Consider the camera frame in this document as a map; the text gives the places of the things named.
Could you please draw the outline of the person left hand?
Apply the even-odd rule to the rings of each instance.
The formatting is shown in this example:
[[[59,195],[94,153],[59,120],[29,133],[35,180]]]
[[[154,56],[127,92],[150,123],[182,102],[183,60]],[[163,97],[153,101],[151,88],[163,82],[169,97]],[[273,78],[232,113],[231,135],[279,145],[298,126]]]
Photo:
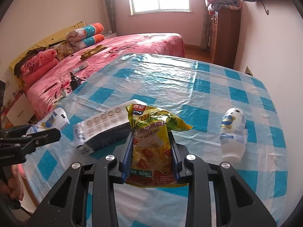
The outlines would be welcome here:
[[[11,166],[12,176],[8,179],[7,183],[1,180],[1,193],[9,194],[11,199],[22,201],[24,198],[23,185],[20,183],[19,170],[17,165]]]

